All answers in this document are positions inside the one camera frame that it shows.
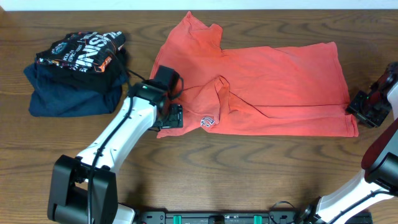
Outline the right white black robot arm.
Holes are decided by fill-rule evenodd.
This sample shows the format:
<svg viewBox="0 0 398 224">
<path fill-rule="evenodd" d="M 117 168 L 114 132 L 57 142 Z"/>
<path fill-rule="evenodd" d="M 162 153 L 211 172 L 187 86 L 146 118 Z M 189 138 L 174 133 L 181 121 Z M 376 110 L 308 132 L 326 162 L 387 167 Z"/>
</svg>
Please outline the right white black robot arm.
<svg viewBox="0 0 398 224">
<path fill-rule="evenodd" d="M 397 115 L 397 62 L 359 91 L 346 108 L 361 124 L 379 127 L 389 113 Z M 318 198 L 300 215 L 299 223 L 346 223 L 371 205 L 397 196 L 397 121 L 371 144 L 361 161 L 361 170 L 330 195 Z"/>
</svg>

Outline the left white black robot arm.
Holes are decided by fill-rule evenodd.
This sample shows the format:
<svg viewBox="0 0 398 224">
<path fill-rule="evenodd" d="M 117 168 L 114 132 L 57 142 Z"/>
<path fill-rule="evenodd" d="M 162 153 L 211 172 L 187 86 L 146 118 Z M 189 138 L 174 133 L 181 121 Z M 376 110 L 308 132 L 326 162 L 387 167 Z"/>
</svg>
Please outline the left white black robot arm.
<svg viewBox="0 0 398 224">
<path fill-rule="evenodd" d="M 144 80 L 129 87 L 106 129 L 75 157 L 62 155 L 52 171 L 47 217 L 57 223 L 133 223 L 133 208 L 118 202 L 116 176 L 150 128 L 181 127 L 177 82 Z"/>
</svg>

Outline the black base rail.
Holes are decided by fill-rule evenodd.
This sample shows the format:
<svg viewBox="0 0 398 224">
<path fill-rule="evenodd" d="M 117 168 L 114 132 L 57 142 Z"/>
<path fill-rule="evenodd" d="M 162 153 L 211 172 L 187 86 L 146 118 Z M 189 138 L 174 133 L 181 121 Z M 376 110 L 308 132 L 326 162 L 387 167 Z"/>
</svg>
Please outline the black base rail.
<svg viewBox="0 0 398 224">
<path fill-rule="evenodd" d="M 294 210 L 271 212 L 139 212 L 136 224 L 294 224 L 299 213 Z"/>
</svg>

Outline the folded black printed shirt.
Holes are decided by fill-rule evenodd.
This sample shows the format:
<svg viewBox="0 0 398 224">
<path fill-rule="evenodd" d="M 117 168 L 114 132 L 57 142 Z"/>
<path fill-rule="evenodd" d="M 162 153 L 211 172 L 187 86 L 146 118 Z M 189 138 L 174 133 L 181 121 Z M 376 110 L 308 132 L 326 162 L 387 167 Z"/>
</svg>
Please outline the folded black printed shirt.
<svg viewBox="0 0 398 224">
<path fill-rule="evenodd" d="M 39 52 L 37 63 L 79 72 L 102 73 L 112 61 L 111 54 L 119 52 L 125 41 L 121 31 L 104 34 L 72 32 L 54 42 L 49 49 Z"/>
</svg>

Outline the red orange t-shirt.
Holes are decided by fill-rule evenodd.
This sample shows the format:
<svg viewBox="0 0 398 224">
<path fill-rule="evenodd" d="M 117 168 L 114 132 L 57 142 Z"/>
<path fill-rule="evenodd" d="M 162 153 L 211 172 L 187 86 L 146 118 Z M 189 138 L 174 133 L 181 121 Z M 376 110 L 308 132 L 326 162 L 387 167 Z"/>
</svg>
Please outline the red orange t-shirt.
<svg viewBox="0 0 398 224">
<path fill-rule="evenodd" d="M 249 136 L 359 134 L 346 112 L 348 86 L 334 42 L 303 47 L 222 49 L 223 28 L 205 25 L 191 12 L 171 31 L 157 54 L 160 67 L 182 78 L 175 100 L 183 127 L 159 137 L 202 128 L 209 133 Z"/>
</svg>

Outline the folded navy blue shirt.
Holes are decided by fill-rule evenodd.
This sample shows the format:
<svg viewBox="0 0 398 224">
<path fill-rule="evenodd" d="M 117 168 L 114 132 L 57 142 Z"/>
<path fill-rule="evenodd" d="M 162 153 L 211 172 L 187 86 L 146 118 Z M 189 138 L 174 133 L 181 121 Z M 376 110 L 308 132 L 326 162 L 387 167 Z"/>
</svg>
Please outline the folded navy blue shirt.
<svg viewBox="0 0 398 224">
<path fill-rule="evenodd" d="M 50 69 L 33 63 L 24 69 L 34 91 L 29 113 L 39 117 L 77 117 L 113 113 L 120 101 L 122 84 L 127 77 L 120 75 L 105 93 L 84 90 L 57 83 L 50 78 Z"/>
</svg>

